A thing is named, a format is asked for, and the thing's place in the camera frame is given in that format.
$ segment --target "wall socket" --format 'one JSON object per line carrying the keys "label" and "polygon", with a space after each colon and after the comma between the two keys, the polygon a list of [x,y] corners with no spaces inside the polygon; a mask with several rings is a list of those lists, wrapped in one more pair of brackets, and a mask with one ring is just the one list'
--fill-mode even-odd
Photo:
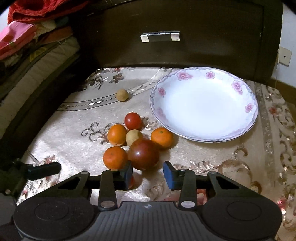
{"label": "wall socket", "polygon": [[286,48],[279,47],[279,63],[289,66],[292,52]]}

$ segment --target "plate rim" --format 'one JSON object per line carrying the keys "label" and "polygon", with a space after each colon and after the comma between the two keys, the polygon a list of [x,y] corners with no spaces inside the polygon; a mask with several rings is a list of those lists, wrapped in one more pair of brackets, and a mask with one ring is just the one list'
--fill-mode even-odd
{"label": "plate rim", "polygon": [[221,72],[223,72],[223,73],[225,73],[225,74],[227,74],[227,75],[229,75],[229,76],[231,76],[231,77],[233,77],[233,78],[235,78],[235,79],[237,79],[237,80],[241,80],[243,83],[245,83],[244,82],[244,80],[242,79],[242,78],[239,78],[239,77],[237,77],[236,75],[234,75],[234,74],[231,74],[231,73],[229,73],[229,72],[227,72],[227,71],[225,71],[225,70],[221,70],[221,69],[218,69],[218,68],[212,68],[212,67],[203,67],[203,66],[201,66],[201,67],[189,67],[189,68],[184,68],[184,69],[178,69],[178,70],[176,70],[176,71],[174,71],[174,72],[171,72],[171,73],[168,73],[166,76],[164,76],[164,77],[162,77],[159,81],[157,81],[157,83],[154,85],[154,87],[152,88],[152,90],[151,90],[151,93],[150,93],[150,97],[149,97],[149,102],[150,102],[150,109],[151,109],[151,111],[152,111],[152,114],[154,115],[154,117],[157,119],[157,121],[159,122],[159,123],[161,123],[162,124],[162,126],[163,127],[165,127],[166,129],[168,129],[169,131],[171,131],[172,133],[174,133],[174,134],[176,134],[176,135],[178,135],[178,136],[180,136],[180,137],[183,137],[183,138],[185,138],[185,139],[188,139],[188,140],[191,140],[191,141],[196,141],[196,142],[202,142],[202,143],[219,143],[219,142],[227,142],[227,141],[231,141],[231,140],[234,140],[234,139],[237,139],[237,138],[239,138],[240,136],[242,136],[242,135],[244,135],[244,134],[246,134],[254,125],[255,125],[255,123],[256,123],[256,121],[257,121],[257,118],[258,118],[258,112],[259,112],[259,105],[258,105],[258,101],[257,101],[257,98],[256,98],[256,96],[255,96],[255,94],[254,94],[254,92],[251,90],[251,88],[245,83],[245,86],[246,86],[246,88],[248,89],[248,92],[251,92],[253,95],[254,95],[254,97],[255,97],[255,104],[256,104],[256,111],[255,111],[255,113],[254,113],[254,116],[253,116],[253,120],[254,121],[251,121],[249,124],[251,124],[252,122],[252,125],[250,125],[250,127],[248,128],[248,129],[245,129],[244,130],[244,132],[243,133],[241,133],[241,134],[237,134],[237,135],[235,135],[235,136],[233,136],[233,137],[228,137],[228,138],[225,138],[225,139],[213,139],[213,140],[210,140],[210,141],[208,141],[208,140],[206,140],[206,139],[195,139],[195,138],[191,138],[191,137],[189,137],[189,136],[184,136],[184,135],[182,135],[182,134],[180,134],[180,133],[177,133],[176,131],[174,131],[174,130],[172,130],[168,125],[166,125],[166,124],[164,124],[163,122],[161,122],[160,120],[159,120],[159,118],[156,116],[156,114],[154,113],[154,110],[153,110],[153,107],[152,107],[152,93],[153,93],[153,91],[157,88],[157,85],[160,83],[160,81],[164,81],[164,80],[166,80],[167,78],[169,78],[171,75],[174,75],[175,73],[177,73],[178,71],[182,71],[182,70],[197,70],[197,69],[203,69],[203,70],[205,70],[205,69],[208,69],[208,70],[218,70],[218,71],[221,71]]}

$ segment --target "plate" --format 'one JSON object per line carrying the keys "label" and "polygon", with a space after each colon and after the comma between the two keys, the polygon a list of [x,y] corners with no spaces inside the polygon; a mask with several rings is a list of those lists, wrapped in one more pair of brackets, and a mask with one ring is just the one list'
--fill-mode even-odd
{"label": "plate", "polygon": [[258,103],[249,86],[226,71],[194,67],[163,77],[152,89],[150,106],[171,132],[199,142],[224,142],[255,123]]}

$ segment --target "table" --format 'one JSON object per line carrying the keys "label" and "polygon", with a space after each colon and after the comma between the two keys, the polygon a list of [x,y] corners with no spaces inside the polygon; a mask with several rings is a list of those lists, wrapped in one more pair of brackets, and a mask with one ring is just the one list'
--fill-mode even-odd
{"label": "table", "polygon": [[[142,133],[150,136],[160,124],[149,104],[151,88],[172,68],[107,68],[96,70],[52,115],[28,148],[22,160],[33,165],[58,161],[58,175],[29,181],[18,204],[32,195],[81,171],[100,175],[107,168],[102,156],[111,147],[107,132],[114,123],[123,123],[135,111],[144,118]],[[189,168],[206,175],[216,170],[276,202],[282,210],[283,224],[277,240],[296,239],[296,127],[291,113],[277,89],[246,80],[255,93],[259,114],[245,135],[223,143],[200,143],[176,136],[173,148],[161,152],[159,169],[134,169],[136,188],[116,191],[121,201],[160,201],[171,197],[162,162],[175,168]],[[131,99],[118,102],[118,89],[128,90]],[[90,202],[97,203],[98,190]]]}

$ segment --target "drawer handle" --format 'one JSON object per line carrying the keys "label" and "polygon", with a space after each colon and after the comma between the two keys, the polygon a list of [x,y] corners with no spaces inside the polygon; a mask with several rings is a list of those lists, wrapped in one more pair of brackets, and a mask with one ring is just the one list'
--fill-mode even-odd
{"label": "drawer handle", "polygon": [[162,31],[141,34],[143,43],[159,41],[180,41],[180,31]]}

